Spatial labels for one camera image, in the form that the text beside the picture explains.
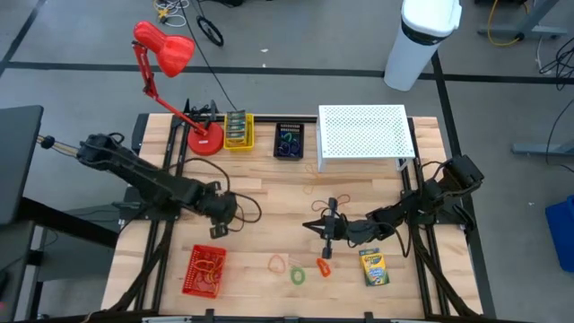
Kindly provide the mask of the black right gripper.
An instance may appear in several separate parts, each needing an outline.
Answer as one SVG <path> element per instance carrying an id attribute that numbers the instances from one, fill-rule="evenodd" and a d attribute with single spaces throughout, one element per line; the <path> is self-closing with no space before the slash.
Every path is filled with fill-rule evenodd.
<path id="1" fill-rule="evenodd" d="M 322 218 L 302 224 L 303 227 L 313 231 L 325 240 L 326 245 L 322 250 L 323 259 L 330 259 L 332 257 L 332 242 L 334 240 L 343 240 L 346 238 L 346 221 L 337 212 L 337 199 L 330 197 L 327 204 L 328 207 L 322 213 Z"/>

